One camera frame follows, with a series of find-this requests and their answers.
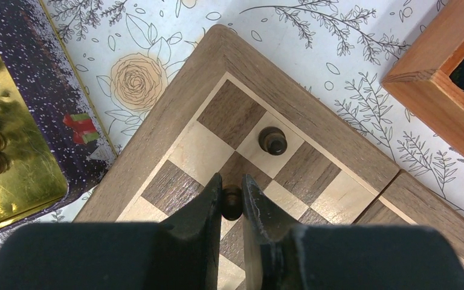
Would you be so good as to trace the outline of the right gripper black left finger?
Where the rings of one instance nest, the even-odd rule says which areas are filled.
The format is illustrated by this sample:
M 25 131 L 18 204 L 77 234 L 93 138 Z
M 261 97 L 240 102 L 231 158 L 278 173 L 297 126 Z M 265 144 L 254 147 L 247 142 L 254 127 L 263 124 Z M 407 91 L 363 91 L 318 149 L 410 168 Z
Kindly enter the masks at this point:
M 0 289 L 216 289 L 222 177 L 156 222 L 30 224 L 0 249 Z

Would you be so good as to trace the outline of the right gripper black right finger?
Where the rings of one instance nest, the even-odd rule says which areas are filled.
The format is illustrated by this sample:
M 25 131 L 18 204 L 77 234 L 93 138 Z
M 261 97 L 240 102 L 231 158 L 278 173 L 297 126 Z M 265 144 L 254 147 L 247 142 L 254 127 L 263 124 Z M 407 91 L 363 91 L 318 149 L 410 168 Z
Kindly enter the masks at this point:
M 417 225 L 306 225 L 242 178 L 248 289 L 464 289 L 450 243 Z

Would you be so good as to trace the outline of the gold tin box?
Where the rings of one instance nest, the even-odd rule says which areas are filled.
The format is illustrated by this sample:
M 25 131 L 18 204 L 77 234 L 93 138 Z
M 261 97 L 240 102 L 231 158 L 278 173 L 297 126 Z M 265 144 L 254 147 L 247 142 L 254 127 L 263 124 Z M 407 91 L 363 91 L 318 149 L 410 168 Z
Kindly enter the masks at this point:
M 117 155 L 40 1 L 0 1 L 0 233 L 74 202 Z

